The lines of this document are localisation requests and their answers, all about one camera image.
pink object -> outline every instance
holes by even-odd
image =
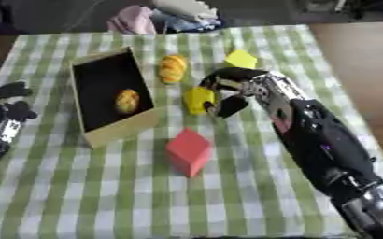
[[[167,154],[178,170],[188,177],[195,176],[210,156],[210,142],[200,134],[185,128],[167,144]]]
[[[150,15],[152,11],[147,7],[129,6],[107,21],[107,27],[122,34],[156,34]]]

white object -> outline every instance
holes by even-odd
[[[335,11],[341,11],[346,4],[346,0],[338,0],[337,5],[335,6]]]
[[[189,21],[202,21],[204,19],[217,19],[218,10],[210,8],[202,1],[195,0],[152,0],[160,11],[176,15]]]

open box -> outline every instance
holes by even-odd
[[[79,126],[92,148],[157,124],[157,110],[130,48],[77,58],[70,72]],[[115,108],[118,93],[125,89],[139,94],[138,109],[130,115]]]

wooden table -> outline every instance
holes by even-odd
[[[383,22],[318,24],[322,51],[383,147]],[[15,36],[0,36],[0,67]]]

yellow ball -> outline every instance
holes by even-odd
[[[122,90],[116,97],[116,109],[121,114],[132,114],[138,106],[139,94],[134,90]]]
[[[160,60],[159,76],[164,83],[179,82],[187,70],[186,58],[182,55],[167,55]]]

